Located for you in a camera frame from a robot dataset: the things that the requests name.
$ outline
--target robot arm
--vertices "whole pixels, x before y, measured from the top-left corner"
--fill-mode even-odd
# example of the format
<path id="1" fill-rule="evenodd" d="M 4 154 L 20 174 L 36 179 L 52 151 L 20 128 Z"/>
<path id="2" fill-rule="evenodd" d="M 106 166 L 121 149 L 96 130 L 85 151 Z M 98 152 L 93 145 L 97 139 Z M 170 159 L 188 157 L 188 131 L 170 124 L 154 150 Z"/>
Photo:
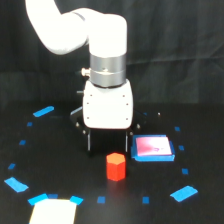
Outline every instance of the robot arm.
<path id="1" fill-rule="evenodd" d="M 89 44 L 89 80 L 83 97 L 86 126 L 130 127 L 133 96 L 126 79 L 126 20 L 87 8 L 61 14 L 54 0 L 25 1 L 31 24 L 49 51 L 63 55 Z"/>

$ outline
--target pink square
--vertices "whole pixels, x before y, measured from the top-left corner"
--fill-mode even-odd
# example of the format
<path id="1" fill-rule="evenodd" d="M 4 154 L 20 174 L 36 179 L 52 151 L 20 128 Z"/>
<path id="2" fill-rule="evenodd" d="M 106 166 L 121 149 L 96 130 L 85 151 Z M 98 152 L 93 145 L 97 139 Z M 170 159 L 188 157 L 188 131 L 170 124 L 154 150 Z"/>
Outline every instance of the pink square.
<path id="1" fill-rule="evenodd" d="M 136 138 L 138 156 L 172 155 L 167 137 Z"/>

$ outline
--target blue tape marker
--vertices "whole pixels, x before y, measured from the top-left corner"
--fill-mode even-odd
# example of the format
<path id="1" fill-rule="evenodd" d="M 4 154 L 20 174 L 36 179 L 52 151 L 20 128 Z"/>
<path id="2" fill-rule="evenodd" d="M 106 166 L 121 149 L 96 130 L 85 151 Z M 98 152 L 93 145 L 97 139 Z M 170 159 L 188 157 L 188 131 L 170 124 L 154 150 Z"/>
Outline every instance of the blue tape marker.
<path id="1" fill-rule="evenodd" d="M 98 197 L 97 203 L 98 204 L 105 204 L 105 197 L 102 197 L 102 196 Z"/>
<path id="2" fill-rule="evenodd" d="M 4 182 L 8 184 L 17 193 L 25 191 L 27 188 L 29 188 L 27 185 L 20 183 L 14 177 L 11 177 L 5 180 Z"/>
<path id="3" fill-rule="evenodd" d="M 33 115 L 34 115 L 35 117 L 40 117 L 40 116 L 42 116 L 42 115 L 44 115 L 44 114 L 47 114 L 47 113 L 51 112 L 52 110 L 54 110 L 54 107 L 52 107 L 52 106 L 50 106 L 50 107 L 46 107 L 46 108 L 44 108 L 44 109 L 42 109 L 42 110 L 39 110 L 39 111 L 33 113 Z"/>
<path id="4" fill-rule="evenodd" d="M 131 147 L 131 157 L 139 162 L 172 162 L 175 159 L 175 150 L 173 147 L 173 143 L 170 141 L 170 148 L 172 155 L 166 156 L 138 156 L 137 154 L 137 144 L 136 138 L 139 137 L 166 137 L 166 135 L 134 135 L 133 142 Z"/>
<path id="5" fill-rule="evenodd" d="M 28 123 L 27 123 L 27 127 L 31 127 L 32 125 L 33 125 L 32 122 L 28 122 Z"/>
<path id="6" fill-rule="evenodd" d="M 149 197 L 143 197 L 142 204 L 149 204 Z"/>
<path id="7" fill-rule="evenodd" d="M 82 202 L 83 202 L 83 199 L 82 198 L 78 198 L 78 197 L 75 197 L 75 196 L 72 196 L 70 198 L 70 201 L 77 204 L 77 205 L 80 205 Z"/>
<path id="8" fill-rule="evenodd" d="M 26 140 L 21 140 L 19 145 L 25 145 L 26 144 Z"/>
<path id="9" fill-rule="evenodd" d="M 9 170 L 12 170 L 12 169 L 15 167 L 15 165 L 16 165 L 16 164 L 11 163 L 11 164 L 9 165 L 8 169 L 9 169 Z"/>
<path id="10" fill-rule="evenodd" d="M 175 131 L 180 131 L 180 128 L 179 127 L 175 127 Z"/>
<path id="11" fill-rule="evenodd" d="M 176 201 L 181 202 L 196 193 L 198 193 L 198 191 L 196 189 L 194 189 L 193 187 L 190 187 L 190 186 L 186 186 L 186 187 L 174 192 L 170 196 L 173 197 Z"/>
<path id="12" fill-rule="evenodd" d="M 184 151 L 184 146 L 183 146 L 183 145 L 179 145 L 179 149 L 180 149 L 181 151 Z"/>
<path id="13" fill-rule="evenodd" d="M 57 194 L 48 194 L 47 196 L 49 199 L 57 199 L 58 198 Z"/>
<path id="14" fill-rule="evenodd" d="M 48 199 L 47 195 L 46 194 L 41 194 L 39 196 L 36 196 L 34 198 L 31 198 L 28 200 L 28 202 L 31 204 L 31 205 L 35 205 L 37 202 L 39 201 L 43 201 L 45 199 Z"/>
<path id="15" fill-rule="evenodd" d="M 184 175 L 188 175 L 188 169 L 183 168 L 183 169 L 182 169 L 182 173 L 183 173 Z"/>

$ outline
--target red cube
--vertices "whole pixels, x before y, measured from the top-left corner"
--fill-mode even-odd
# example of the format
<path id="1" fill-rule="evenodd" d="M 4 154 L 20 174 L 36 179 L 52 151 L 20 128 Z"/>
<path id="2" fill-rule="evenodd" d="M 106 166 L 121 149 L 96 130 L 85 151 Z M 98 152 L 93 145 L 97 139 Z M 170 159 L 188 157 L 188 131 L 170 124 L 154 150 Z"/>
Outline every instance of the red cube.
<path id="1" fill-rule="evenodd" d="M 126 176 L 125 157 L 119 153 L 112 153 L 107 156 L 107 178 L 119 181 Z"/>

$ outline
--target black table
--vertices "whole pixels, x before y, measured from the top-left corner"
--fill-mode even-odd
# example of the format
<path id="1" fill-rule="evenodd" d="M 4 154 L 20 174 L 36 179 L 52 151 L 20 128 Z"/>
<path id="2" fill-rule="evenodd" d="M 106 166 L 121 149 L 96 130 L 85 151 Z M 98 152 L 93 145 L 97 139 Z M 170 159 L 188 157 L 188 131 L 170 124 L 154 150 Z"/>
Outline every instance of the black table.
<path id="1" fill-rule="evenodd" d="M 35 118 L 33 112 L 53 105 L 51 113 Z M 75 224 L 136 223 L 222 223 L 224 221 L 224 107 L 219 105 L 137 105 L 147 113 L 141 134 L 166 134 L 176 151 L 174 162 L 127 160 L 126 179 L 106 178 L 106 155 L 124 152 L 123 136 L 102 141 L 93 157 L 88 157 L 86 137 L 71 123 L 69 114 L 80 105 L 9 105 L 0 119 L 0 222 L 29 223 L 33 207 L 28 199 L 37 195 L 72 195 L 84 199 L 76 211 Z M 26 140 L 20 146 L 20 140 Z M 8 170 L 15 163 L 13 170 Z M 182 168 L 189 175 L 182 174 Z M 29 186 L 16 193 L 4 180 L 15 177 Z M 170 194 L 185 186 L 198 193 L 183 202 Z M 97 198 L 105 196 L 105 204 Z M 150 204 L 142 204 L 148 196 Z"/>

